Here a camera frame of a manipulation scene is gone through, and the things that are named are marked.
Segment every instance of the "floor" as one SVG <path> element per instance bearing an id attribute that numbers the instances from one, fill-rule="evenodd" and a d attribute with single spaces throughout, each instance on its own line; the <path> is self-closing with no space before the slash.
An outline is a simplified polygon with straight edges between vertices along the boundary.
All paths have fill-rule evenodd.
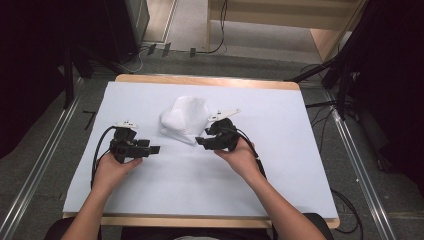
<path id="1" fill-rule="evenodd" d="M 172 25 L 166 37 L 171 42 L 171 49 L 188 50 L 195 47 L 205 48 L 200 21 L 190 19 L 196 10 L 203 10 L 205 1 L 178 0 Z M 212 46 L 220 40 L 219 28 L 213 27 Z M 314 49 L 309 30 L 287 28 L 276 29 L 255 25 L 236 25 L 226 23 L 225 48 L 215 55 L 199 55 L 190 58 L 188 53 L 170 52 L 162 57 L 161 50 L 153 55 L 141 55 L 143 68 L 137 74 L 183 74 L 198 76 L 227 76 L 282 80 L 298 75 L 307 70 L 309 64 L 319 64 L 321 60 Z M 255 34 L 253 27 L 260 27 L 264 32 Z M 139 66 L 140 60 L 134 59 L 127 67 Z M 104 89 L 114 75 L 107 69 L 95 65 L 92 79 L 85 79 L 80 91 L 80 100 L 75 112 L 56 147 L 50 163 L 39 182 L 38 188 L 26 211 L 21 216 L 20 224 L 12 239 L 41 239 L 50 224 L 61 218 L 63 201 L 73 177 L 74 169 L 90 136 L 91 117 L 84 111 L 97 111 L 102 101 Z M 302 95 L 306 104 L 326 101 L 324 90 L 319 87 L 319 76 L 313 76 L 301 84 Z M 63 114 L 64 96 L 59 96 L 44 115 L 33 125 L 21 144 L 8 156 L 0 160 L 0 221 L 7 213 L 24 185 L 32 167 L 37 162 L 45 142 L 49 138 L 57 119 Z M 325 117 L 329 109 L 324 109 L 319 118 Z M 312 120 L 318 109 L 309 109 Z M 394 239 L 382 236 L 375 224 L 369 203 L 364 197 L 361 183 L 355 173 L 352 162 L 340 137 L 337 122 L 324 121 L 314 127 L 317 144 L 323 139 L 322 161 L 330 186 L 346 195 L 357 209 L 363 226 L 364 239 Z M 379 170 L 376 156 L 369 145 L 360 123 L 348 118 L 346 124 L 363 164 L 371 179 L 375 191 L 384 206 L 394 235 L 397 239 L 424 239 L 421 230 L 424 224 L 424 201 L 415 184 L 402 174 L 386 174 Z M 346 204 L 335 197 L 335 204 L 341 219 L 341 229 L 349 230 L 355 226 L 353 214 Z M 120 227 L 105 227 L 104 239 L 119 239 Z M 344 235 L 333 231 L 335 239 L 360 239 L 359 231 Z"/>
<path id="2" fill-rule="evenodd" d="M 144 35 L 144 42 L 164 44 L 175 12 L 177 0 L 147 0 L 150 14 L 149 25 Z"/>

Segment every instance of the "white paper sheet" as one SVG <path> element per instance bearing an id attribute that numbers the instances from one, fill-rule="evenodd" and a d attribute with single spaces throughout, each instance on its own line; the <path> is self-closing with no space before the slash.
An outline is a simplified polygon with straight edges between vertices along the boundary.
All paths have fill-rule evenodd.
<path id="1" fill-rule="evenodd" d="M 68 190 L 64 212 L 78 212 L 90 191 L 91 164 L 102 133 L 115 122 L 139 126 L 136 139 L 160 145 L 114 191 L 105 213 L 266 216 L 253 191 L 230 166 L 204 150 L 159 133 L 159 116 L 180 96 L 206 99 L 255 143 L 268 180 L 301 212 L 337 218 L 300 91 L 110 82 L 89 142 Z M 113 131 L 99 154 L 106 151 Z"/>

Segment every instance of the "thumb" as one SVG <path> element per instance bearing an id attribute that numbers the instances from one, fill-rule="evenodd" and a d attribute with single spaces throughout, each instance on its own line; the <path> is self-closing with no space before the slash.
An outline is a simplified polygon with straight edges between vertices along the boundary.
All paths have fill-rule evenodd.
<path id="1" fill-rule="evenodd" d="M 129 162 L 124 163 L 125 169 L 129 172 L 131 169 L 137 167 L 143 162 L 143 158 L 135 158 Z"/>
<path id="2" fill-rule="evenodd" d="M 221 158 L 225 158 L 225 156 L 228 154 L 227 151 L 224 151 L 222 149 L 214 150 L 213 152 Z"/>

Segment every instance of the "wooden table edge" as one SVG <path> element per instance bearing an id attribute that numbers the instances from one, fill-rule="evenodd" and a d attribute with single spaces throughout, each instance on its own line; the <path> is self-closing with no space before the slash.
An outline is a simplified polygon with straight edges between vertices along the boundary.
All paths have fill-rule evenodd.
<path id="1" fill-rule="evenodd" d="M 77 213 L 64 213 L 63 218 L 75 217 Z M 340 225 L 340 219 L 325 219 L 330 229 Z M 216 227 L 216 228 L 271 228 L 269 219 L 260 217 L 192 217 L 192 216 L 144 216 L 105 215 L 102 225 L 138 227 Z"/>
<path id="2" fill-rule="evenodd" d="M 182 75 L 132 75 L 121 74 L 116 77 L 116 82 L 133 83 L 158 83 L 158 84 L 185 84 L 198 86 L 222 86 L 240 88 L 262 88 L 279 90 L 297 90 L 299 84 L 284 81 L 264 81 L 256 79 L 227 78 L 227 77 L 197 77 Z"/>

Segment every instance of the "person's left hand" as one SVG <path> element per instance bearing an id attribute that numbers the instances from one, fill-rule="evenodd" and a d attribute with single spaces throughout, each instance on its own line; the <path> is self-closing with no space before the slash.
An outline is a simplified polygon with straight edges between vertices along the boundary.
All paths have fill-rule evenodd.
<path id="1" fill-rule="evenodd" d="M 121 164 L 115 159 L 113 154 L 109 152 L 99 161 L 92 191 L 107 198 L 125 178 L 128 172 L 140 165 L 143 162 L 143 159 L 137 158 Z"/>

